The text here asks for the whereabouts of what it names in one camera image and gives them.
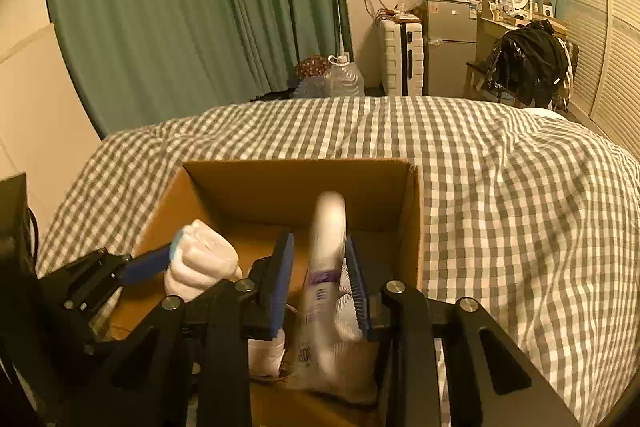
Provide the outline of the white lotion tube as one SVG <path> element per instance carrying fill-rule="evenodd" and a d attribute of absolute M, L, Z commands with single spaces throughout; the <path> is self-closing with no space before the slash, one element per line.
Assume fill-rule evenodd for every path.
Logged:
<path fill-rule="evenodd" d="M 320 194 L 309 232 L 308 268 L 296 326 L 290 387 L 326 391 L 338 378 L 342 341 L 335 327 L 345 257 L 346 207 L 340 193 Z"/>

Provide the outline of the brown cardboard box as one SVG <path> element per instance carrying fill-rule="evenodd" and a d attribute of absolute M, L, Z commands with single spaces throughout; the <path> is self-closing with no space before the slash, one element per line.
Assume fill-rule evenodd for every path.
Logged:
<path fill-rule="evenodd" d="M 272 253 L 282 231 L 291 230 L 295 258 L 288 300 L 297 305 L 314 207 L 326 191 L 343 195 L 358 258 L 382 275 L 378 288 L 397 279 L 421 289 L 422 179 L 419 167 L 403 160 L 185 162 L 152 205 L 134 256 L 169 243 L 200 219 L 228 239 L 246 274 L 253 261 Z M 108 332 L 126 338 L 165 295 L 162 275 L 125 287 Z M 384 425 L 377 405 L 356 407 L 283 384 L 251 383 L 250 402 L 254 426 Z"/>

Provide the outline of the grey checkered bed cover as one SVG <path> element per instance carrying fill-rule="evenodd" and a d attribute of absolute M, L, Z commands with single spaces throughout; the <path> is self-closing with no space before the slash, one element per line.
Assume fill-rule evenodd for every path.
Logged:
<path fill-rule="evenodd" d="M 58 207 L 37 272 L 98 247 L 132 251 L 186 161 L 275 158 L 418 165 L 425 293 L 477 298 L 582 425 L 613 410 L 639 367 L 639 164 L 562 117 L 463 99 L 308 99 L 117 132 Z"/>

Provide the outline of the clear water jug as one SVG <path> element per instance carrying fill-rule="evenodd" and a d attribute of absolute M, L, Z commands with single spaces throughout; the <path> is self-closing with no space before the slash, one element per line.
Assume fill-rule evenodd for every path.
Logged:
<path fill-rule="evenodd" d="M 364 79 L 348 54 L 329 56 L 329 69 L 324 73 L 326 94 L 329 97 L 363 97 Z"/>

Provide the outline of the brown patterned bag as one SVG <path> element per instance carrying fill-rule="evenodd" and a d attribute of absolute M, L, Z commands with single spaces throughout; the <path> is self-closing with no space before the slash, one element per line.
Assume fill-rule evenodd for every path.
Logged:
<path fill-rule="evenodd" d="M 323 76 L 330 67 L 331 63 L 326 57 L 314 54 L 297 63 L 294 71 L 299 80 L 304 80 L 305 78 Z"/>

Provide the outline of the large green curtain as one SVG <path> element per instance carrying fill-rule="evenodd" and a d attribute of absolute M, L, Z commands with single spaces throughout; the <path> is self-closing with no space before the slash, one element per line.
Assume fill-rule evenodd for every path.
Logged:
<path fill-rule="evenodd" d="M 156 124 L 288 89 L 348 44 L 346 0 L 47 0 L 96 131 Z"/>

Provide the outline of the white suitcase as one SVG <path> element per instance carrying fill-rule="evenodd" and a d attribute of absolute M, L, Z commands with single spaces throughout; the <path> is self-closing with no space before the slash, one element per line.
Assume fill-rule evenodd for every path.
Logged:
<path fill-rule="evenodd" d="M 422 96 L 424 41 L 420 19 L 400 14 L 378 24 L 382 48 L 382 86 L 386 96 Z"/>

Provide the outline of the black jacket on chair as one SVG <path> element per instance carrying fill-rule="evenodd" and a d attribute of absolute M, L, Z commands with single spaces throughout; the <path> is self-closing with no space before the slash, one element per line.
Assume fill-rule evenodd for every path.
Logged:
<path fill-rule="evenodd" d="M 536 20 L 503 34 L 486 60 L 483 88 L 534 108 L 547 109 L 565 80 L 570 60 L 548 20 Z"/>

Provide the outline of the grey mini fridge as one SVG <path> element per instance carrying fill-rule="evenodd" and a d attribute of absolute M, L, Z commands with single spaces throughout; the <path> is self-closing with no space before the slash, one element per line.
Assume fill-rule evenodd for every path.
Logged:
<path fill-rule="evenodd" d="M 475 58 L 476 5 L 429 0 L 423 23 L 426 92 L 433 97 L 462 97 L 466 64 Z"/>

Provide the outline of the wooden dressing table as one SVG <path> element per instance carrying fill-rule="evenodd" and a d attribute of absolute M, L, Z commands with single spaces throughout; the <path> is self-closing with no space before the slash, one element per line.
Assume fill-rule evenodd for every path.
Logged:
<path fill-rule="evenodd" d="M 547 21 L 553 28 L 553 33 L 556 37 L 567 39 L 568 28 L 559 20 L 553 18 L 547 18 Z M 525 24 L 525 21 L 518 20 L 518 25 L 506 24 L 501 21 L 495 21 L 491 19 L 490 12 L 483 12 L 477 16 L 477 31 L 476 31 L 476 48 L 475 48 L 475 62 L 486 61 L 491 53 L 492 47 L 495 42 L 507 32 L 517 30 Z"/>

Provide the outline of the white louvred wardrobe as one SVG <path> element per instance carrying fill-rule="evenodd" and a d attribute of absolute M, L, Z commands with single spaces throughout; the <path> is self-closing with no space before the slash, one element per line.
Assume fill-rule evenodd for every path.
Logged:
<path fill-rule="evenodd" d="M 565 0 L 579 47 L 573 108 L 612 141 L 639 154 L 639 0 Z"/>

